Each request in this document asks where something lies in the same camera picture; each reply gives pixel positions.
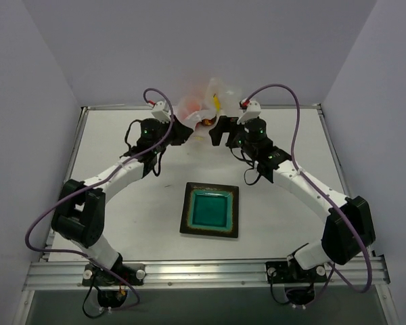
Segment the translucent white plastic bag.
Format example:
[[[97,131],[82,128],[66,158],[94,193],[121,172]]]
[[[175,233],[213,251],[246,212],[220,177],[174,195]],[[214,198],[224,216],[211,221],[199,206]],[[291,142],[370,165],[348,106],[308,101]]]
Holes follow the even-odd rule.
[[[214,94],[221,104],[218,112],[212,100]],[[193,93],[183,96],[173,110],[183,125],[195,131],[199,126],[203,126],[200,122],[205,118],[218,119],[221,115],[238,117],[241,99],[242,90],[239,87],[218,78],[211,78],[206,86],[201,86]]]

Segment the dark brown fake fruit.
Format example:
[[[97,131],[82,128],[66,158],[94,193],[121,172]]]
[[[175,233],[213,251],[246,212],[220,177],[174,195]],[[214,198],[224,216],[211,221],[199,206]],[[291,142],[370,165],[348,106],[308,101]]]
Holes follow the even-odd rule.
[[[211,125],[214,125],[216,123],[216,121],[217,121],[216,117],[211,118],[211,119],[205,118],[205,119],[201,120],[200,124],[203,126],[209,127]]]

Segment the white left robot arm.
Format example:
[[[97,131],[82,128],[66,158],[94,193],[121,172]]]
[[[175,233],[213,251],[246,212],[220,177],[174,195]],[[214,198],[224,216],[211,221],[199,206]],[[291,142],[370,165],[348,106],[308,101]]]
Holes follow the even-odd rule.
[[[123,275],[122,257],[104,237],[106,204],[116,194],[152,172],[157,159],[168,146],[184,144],[194,132],[177,117],[172,123],[155,118],[137,121],[141,133],[135,145],[128,144],[119,161],[95,177],[84,181],[68,180],[60,193],[51,228],[73,242],[84,257],[100,265],[99,277],[108,284]]]

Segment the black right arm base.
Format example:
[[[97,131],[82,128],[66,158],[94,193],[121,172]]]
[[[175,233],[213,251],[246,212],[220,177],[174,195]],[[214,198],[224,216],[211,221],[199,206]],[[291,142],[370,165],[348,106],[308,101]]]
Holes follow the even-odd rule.
[[[328,280],[325,267],[318,265],[304,270],[295,260],[267,261],[265,263],[267,282],[272,299],[278,305],[301,306],[303,309],[316,297],[315,285]],[[275,296],[276,284],[283,284],[284,300]]]

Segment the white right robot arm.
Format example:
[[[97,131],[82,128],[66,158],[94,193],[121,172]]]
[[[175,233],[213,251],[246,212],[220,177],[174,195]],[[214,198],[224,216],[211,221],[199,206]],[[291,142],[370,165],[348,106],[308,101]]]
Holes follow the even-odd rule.
[[[221,116],[209,135],[212,144],[218,146],[223,134],[228,134],[227,147],[240,148],[256,163],[259,177],[293,194],[324,221],[321,240],[293,252],[286,264],[289,275],[300,280],[318,265],[344,265],[373,244],[376,234],[366,199],[349,198],[295,165],[292,156],[268,138],[266,130],[261,118],[241,125],[237,118]]]

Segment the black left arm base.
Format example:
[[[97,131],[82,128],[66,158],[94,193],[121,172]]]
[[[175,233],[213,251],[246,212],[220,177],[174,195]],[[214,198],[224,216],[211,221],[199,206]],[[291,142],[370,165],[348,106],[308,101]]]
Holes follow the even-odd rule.
[[[112,269],[102,268],[96,263],[86,264],[81,284],[95,290],[97,304],[104,310],[125,310],[141,303],[136,291],[146,276],[142,264],[125,265],[116,262]]]

